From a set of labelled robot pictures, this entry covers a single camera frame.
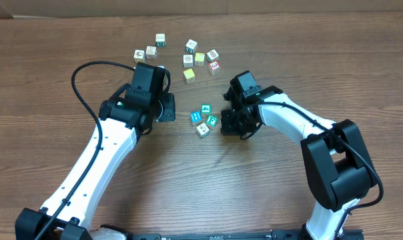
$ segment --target yellow block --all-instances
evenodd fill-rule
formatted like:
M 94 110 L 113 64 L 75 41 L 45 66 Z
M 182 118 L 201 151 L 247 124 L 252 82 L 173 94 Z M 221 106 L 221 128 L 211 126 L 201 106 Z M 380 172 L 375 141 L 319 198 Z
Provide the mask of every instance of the yellow block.
M 195 77 L 195 74 L 194 74 L 194 72 L 193 72 L 193 69 L 185 70 L 185 71 L 183 72 L 183 74 L 185 75 L 185 78 L 186 78 L 186 79 L 190 79 L 190 78 L 192 78 L 192 77 Z
M 185 71 L 183 72 L 183 75 L 184 75 L 185 80 L 187 81 L 187 83 L 193 83 L 193 82 L 195 82 L 195 74 L 194 74 L 194 72 L 193 72 L 193 69 L 185 70 Z
M 195 54 L 196 61 L 204 61 L 204 53 L 196 53 Z

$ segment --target wood grain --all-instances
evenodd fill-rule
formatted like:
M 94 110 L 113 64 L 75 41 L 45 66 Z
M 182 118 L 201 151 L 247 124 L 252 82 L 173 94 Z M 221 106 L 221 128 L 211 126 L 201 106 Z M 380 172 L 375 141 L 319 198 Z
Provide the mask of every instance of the wood grain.
M 219 128 L 199 139 L 189 113 L 219 115 L 233 76 L 249 69 L 325 118 L 351 119 L 381 176 L 381 204 L 346 225 L 367 239 L 403 239 L 403 13 L 0 20 L 0 239 L 14 239 L 24 207 L 37 209 L 83 151 L 94 122 L 74 96 L 73 70 L 88 61 L 135 65 L 133 52 L 167 35 L 154 65 L 171 72 L 177 120 L 158 124 L 125 158 L 104 193 L 93 228 L 136 233 L 299 229 L 312 211 L 300 149 L 263 127 L 249 141 Z M 194 67 L 183 80 L 188 39 L 216 49 L 222 71 Z M 97 111 L 132 72 L 84 69 L 77 87 Z M 364 199 L 375 198 L 372 189 Z

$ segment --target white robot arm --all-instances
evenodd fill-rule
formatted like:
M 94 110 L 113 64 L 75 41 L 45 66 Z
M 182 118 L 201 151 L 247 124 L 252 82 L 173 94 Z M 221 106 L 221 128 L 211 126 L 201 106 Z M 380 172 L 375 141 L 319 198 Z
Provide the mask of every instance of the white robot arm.
M 312 216 L 302 227 L 301 239 L 331 240 L 343 234 L 348 213 L 378 183 L 369 153 L 357 126 L 323 119 L 296 105 L 281 89 L 262 89 L 249 71 L 230 81 L 224 94 L 231 108 L 223 110 L 222 133 L 251 137 L 262 125 L 273 127 L 302 148 L 308 185 L 316 198 Z M 346 153 L 334 163 L 331 155 Z
M 298 108 L 306 115 L 316 120 L 319 124 L 328 129 L 333 127 L 334 121 L 323 119 L 314 115 L 313 113 L 296 105 L 285 93 L 275 94 L 264 100 L 265 102 L 278 102 L 286 103 L 288 105 Z M 277 105 L 259 105 L 259 112 L 262 123 L 267 126 L 273 127 L 284 135 L 289 137 L 294 143 L 300 145 L 301 140 L 306 139 L 311 134 L 321 134 L 324 130 L 314 126 L 313 123 L 306 118 L 296 113 L 290 108 L 277 106 Z M 314 205 L 312 216 L 306 223 L 306 230 L 316 240 L 329 240 L 333 239 L 335 230 L 340 223 L 344 210 L 349 207 L 355 206 L 359 199 L 353 199 L 345 203 L 338 211 L 333 212 L 331 209 L 325 209 L 318 202 Z
M 68 222 L 71 218 L 79 220 L 78 225 L 90 229 L 97 204 L 105 188 L 113 177 L 115 170 L 123 158 L 135 147 L 137 142 L 135 129 L 129 129 L 124 122 L 106 119 L 100 121 L 103 141 L 95 163 L 81 182 L 77 191 L 69 200 L 69 205 L 57 216 L 58 219 Z M 93 135 L 77 163 L 58 187 L 56 192 L 41 206 L 46 208 L 46 214 L 52 216 L 62 203 L 78 178 L 89 163 L 98 142 L 98 129 L 95 127 Z

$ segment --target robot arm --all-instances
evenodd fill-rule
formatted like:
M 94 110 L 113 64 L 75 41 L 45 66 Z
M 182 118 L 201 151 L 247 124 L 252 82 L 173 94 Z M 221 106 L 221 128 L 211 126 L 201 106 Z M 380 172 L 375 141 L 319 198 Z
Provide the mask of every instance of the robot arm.
M 252 136 L 264 124 L 298 144 L 308 185 L 317 200 L 301 237 L 327 240 L 341 235 L 348 211 L 377 184 L 376 173 L 366 166 L 369 164 L 374 171 L 356 124 L 318 117 L 296 105 L 281 89 L 274 86 L 262 89 L 249 71 L 237 75 L 230 85 L 224 99 L 230 101 L 231 108 L 221 112 L 222 133 L 241 138 L 246 133 Z M 347 142 L 365 161 L 343 148 L 335 136 Z M 344 152 L 346 157 L 334 163 L 331 155 Z
M 100 123 L 104 139 L 97 160 L 71 197 L 69 205 L 57 217 L 65 222 L 70 221 L 72 218 L 78 219 L 78 225 L 86 229 L 90 229 L 97 204 L 113 177 L 115 170 L 123 158 L 135 147 L 137 142 L 135 129 L 125 127 L 124 122 L 106 119 L 105 121 L 100 121 Z M 87 147 L 67 178 L 41 206 L 42 209 L 47 209 L 46 214 L 48 216 L 54 214 L 60 206 L 62 199 L 67 196 L 79 176 L 83 173 L 95 151 L 97 138 L 98 130 L 96 127 Z
M 73 79 L 80 69 L 93 64 L 121 66 L 118 63 L 105 61 L 87 63 L 77 68 L 73 74 Z M 165 75 L 169 82 L 163 90 Z M 54 239 L 58 237 L 54 231 L 56 228 L 63 230 L 60 240 L 99 239 L 99 237 L 105 239 L 104 235 L 109 237 L 115 235 L 116 238 L 114 239 L 126 239 L 123 233 L 111 228 L 105 228 L 105 231 L 96 233 L 96 238 L 90 237 L 87 230 L 91 227 L 99 200 L 115 170 L 123 158 L 135 147 L 139 138 L 152 130 L 153 122 L 175 120 L 175 99 L 172 93 L 168 93 L 169 86 L 170 75 L 167 70 L 143 63 L 137 64 L 132 83 L 126 83 L 120 87 L 108 100 L 101 104 L 99 123 L 102 144 L 83 181 L 73 193 L 71 192 L 71 198 L 66 201 L 71 189 L 75 188 L 78 179 L 86 171 L 92 158 L 95 157 L 94 153 L 99 144 L 99 129 L 97 127 L 95 127 L 87 147 L 69 175 L 56 192 L 44 202 L 40 210 L 33 211 L 26 208 L 22 210 L 15 223 L 17 240 L 33 240 L 36 237 L 38 239 Z

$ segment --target block with letter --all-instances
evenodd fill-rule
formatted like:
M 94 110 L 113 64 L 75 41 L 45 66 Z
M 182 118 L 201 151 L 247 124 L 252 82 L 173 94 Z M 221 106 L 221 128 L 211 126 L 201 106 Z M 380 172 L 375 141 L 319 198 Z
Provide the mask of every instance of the block with letter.
M 145 56 L 147 56 L 148 59 L 157 59 L 157 47 L 148 46 Z
M 193 55 L 183 56 L 183 67 L 193 67 Z
M 199 111 L 191 113 L 191 123 L 197 125 L 202 122 L 202 114 Z
M 196 53 L 194 62 L 196 66 L 204 66 L 204 53 Z
M 197 42 L 194 41 L 194 40 L 191 40 L 191 39 L 188 40 L 187 45 L 185 45 L 185 50 L 186 50 L 188 53 L 194 54 L 194 53 L 195 53 L 195 50 L 197 50 Z
M 205 123 L 198 125 L 196 129 L 201 138 L 206 137 L 210 133 L 209 127 Z
M 209 53 L 207 53 L 208 62 L 215 61 L 215 60 L 220 60 L 220 55 L 213 49 Z
M 164 33 L 157 33 L 155 35 L 155 44 L 157 47 L 166 47 L 166 35 Z
M 202 115 L 209 115 L 211 112 L 212 112 L 212 107 L 209 104 L 201 105 L 201 114 Z
M 143 50 L 135 50 L 135 55 L 133 56 L 135 62 L 145 63 L 145 52 Z
M 210 72 L 212 75 L 215 75 L 216 73 L 219 73 L 219 72 L 220 72 L 220 70 L 221 70 L 221 65 L 220 65 L 220 63 L 218 63 L 218 61 L 213 61 L 213 62 L 209 63 L 208 68 L 209 68 L 209 72 Z
M 218 123 L 218 118 L 212 115 L 209 115 L 208 120 L 206 120 L 206 125 L 211 129 L 215 128 L 216 123 Z
M 183 72 L 183 76 L 185 77 L 185 80 L 187 83 L 193 83 L 195 82 L 195 74 L 193 72 L 193 69 L 188 69 Z

